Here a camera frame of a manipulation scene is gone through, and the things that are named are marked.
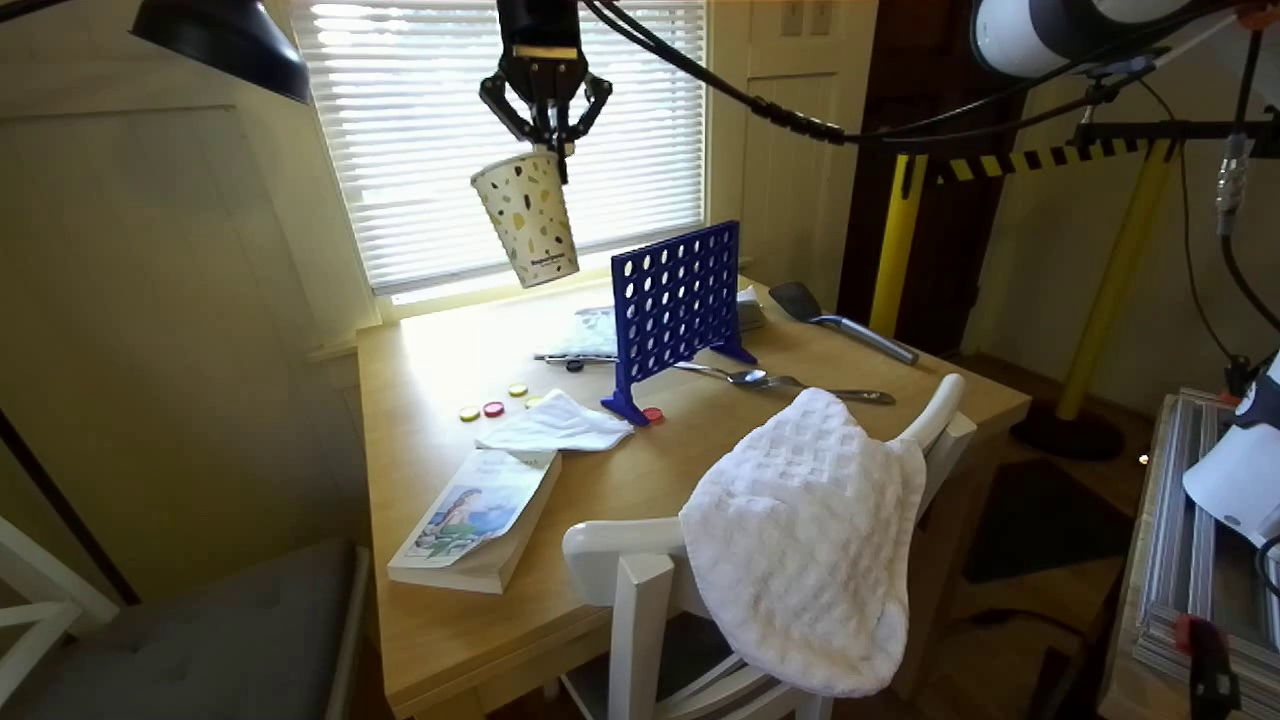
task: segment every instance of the book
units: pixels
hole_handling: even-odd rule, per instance
[[[554,450],[470,446],[387,561],[387,579],[501,597],[552,478]]]

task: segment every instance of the white chair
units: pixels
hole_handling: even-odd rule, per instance
[[[923,501],[934,494],[971,439],[971,421],[957,416],[963,379],[950,371],[927,407],[901,431],[927,464]],[[730,650],[658,695],[658,672],[680,647],[668,647],[668,617],[706,617],[684,563],[677,517],[662,521],[589,521],[565,532],[565,561],[589,605],[611,606],[608,656],[569,672],[565,688],[582,716],[608,720],[684,720],[684,716],[786,716],[822,720],[833,698],[781,683]]]
[[[349,710],[366,555],[288,552],[172,605],[114,606],[0,517],[0,716],[334,720]]]

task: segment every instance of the floor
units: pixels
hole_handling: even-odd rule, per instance
[[[1051,398],[1051,385],[1016,371],[997,361],[963,361],[976,371],[1003,379],[1012,389],[1022,389],[1030,397]],[[1086,483],[1096,494],[1116,503],[1118,510],[1135,510],[1141,486],[1142,486],[1142,464],[1141,450],[1148,446],[1151,421],[1096,407],[1086,412],[1104,416],[1122,431],[1122,456],[1116,460],[1059,460],[1064,471],[1071,471],[1078,483]],[[1016,439],[1001,439],[1001,460],[1030,460],[1042,456],[1034,446],[1022,446]],[[1016,579],[990,579],[990,584],[959,584],[949,605],[949,625],[927,650],[927,672],[918,680],[918,690],[910,698],[877,695],[877,698],[843,698],[837,702],[837,720],[1034,720],[1055,716],[1068,709],[1064,688],[1034,683],[1039,667],[1059,667],[1055,674],[1071,674],[1083,667],[1083,636],[1090,636],[1104,618],[1104,597],[1112,579],[1118,577],[1118,561],[1096,561],[1096,563],[1071,563],[1051,572],[1028,572]],[[1001,625],[978,625],[976,611],[983,606],[1016,606]],[[354,688],[354,720],[387,720],[391,710],[381,698],[381,674],[375,674],[375,650],[366,650],[366,665],[359,672]],[[510,709],[496,710],[496,720],[571,720],[571,702],[565,690],[554,698],[549,695],[524,695]]]

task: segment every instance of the wooden table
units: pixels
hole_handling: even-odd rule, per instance
[[[507,389],[528,389],[533,397],[565,389],[582,405],[611,393],[611,363],[565,371],[533,361],[559,315],[596,300],[605,304],[605,291],[528,291],[519,300],[431,311],[359,337],[375,627],[383,690],[394,716],[483,716],[605,650],[608,617],[578,606],[559,561],[565,529],[596,517],[672,517],[704,469],[786,405],[783,397],[658,371],[637,389],[637,405],[658,407],[668,421],[632,431],[616,450],[565,456],[549,507],[505,597],[387,584],[387,555],[470,446],[474,422],[459,422],[463,407],[507,398]],[[871,385],[892,393],[892,407],[853,405],[871,437],[895,437],[949,371],[938,361],[903,368],[843,337],[781,321],[781,311],[744,340],[772,371],[793,371],[806,385]],[[966,377],[963,416],[976,422],[976,439],[1003,431],[1022,407],[1028,397]],[[976,492],[944,486],[938,501],[944,494],[978,503],[978,483]],[[931,529],[927,535],[950,567],[931,555],[927,572],[957,572],[966,546],[971,507],[957,517],[944,510],[944,524],[957,532]]]

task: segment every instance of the gray chair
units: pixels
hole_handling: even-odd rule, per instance
[[[8,720],[349,716],[366,552],[313,542],[172,605],[114,606],[0,517]]]

